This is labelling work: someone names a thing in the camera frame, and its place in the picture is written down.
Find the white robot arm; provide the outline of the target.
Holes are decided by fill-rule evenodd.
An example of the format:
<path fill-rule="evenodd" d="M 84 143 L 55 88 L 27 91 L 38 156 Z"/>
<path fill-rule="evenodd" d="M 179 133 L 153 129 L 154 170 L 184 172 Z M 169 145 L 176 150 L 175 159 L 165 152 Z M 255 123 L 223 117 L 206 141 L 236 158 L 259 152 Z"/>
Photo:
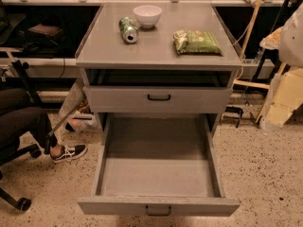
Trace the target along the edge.
<path fill-rule="evenodd" d="M 303 4 L 286 21 L 280 35 L 279 59 L 303 67 Z"/>

